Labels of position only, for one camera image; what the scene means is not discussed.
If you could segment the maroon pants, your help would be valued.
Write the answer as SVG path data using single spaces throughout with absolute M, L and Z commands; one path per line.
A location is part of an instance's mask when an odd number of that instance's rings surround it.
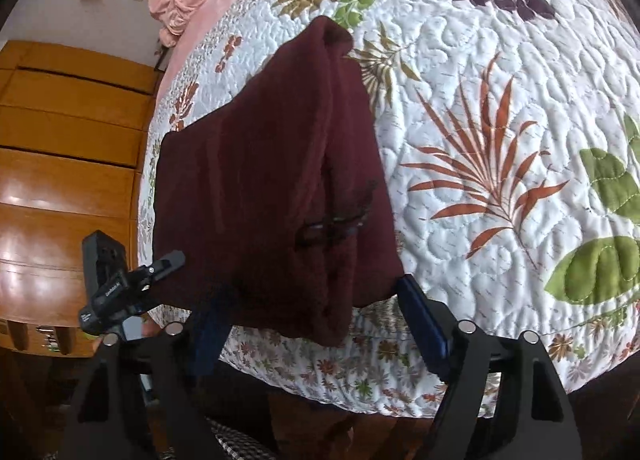
M 184 265 L 165 305 L 219 303 L 237 326 L 323 346 L 402 272 L 352 36 L 319 17 L 227 105 L 170 133 L 156 167 L 153 251 Z

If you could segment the floral quilted bedspread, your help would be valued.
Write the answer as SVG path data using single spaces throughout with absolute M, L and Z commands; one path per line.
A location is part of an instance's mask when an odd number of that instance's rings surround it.
M 639 32 L 621 0 L 239 0 L 227 67 L 156 103 L 164 136 L 324 15 L 360 63 L 405 269 L 492 334 L 537 332 L 570 391 L 639 349 Z

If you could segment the orange wooden wardrobe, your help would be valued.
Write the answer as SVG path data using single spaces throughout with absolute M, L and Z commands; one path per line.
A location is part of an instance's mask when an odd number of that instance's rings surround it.
M 81 243 L 100 230 L 133 262 L 146 130 L 158 74 L 70 46 L 1 51 L 1 343 L 84 357 Z

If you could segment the checkered trouser leg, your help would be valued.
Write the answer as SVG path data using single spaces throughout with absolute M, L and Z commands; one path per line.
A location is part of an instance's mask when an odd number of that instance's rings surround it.
M 187 425 L 177 441 L 158 454 L 159 459 L 239 459 L 267 460 L 277 456 L 250 436 L 213 420 Z

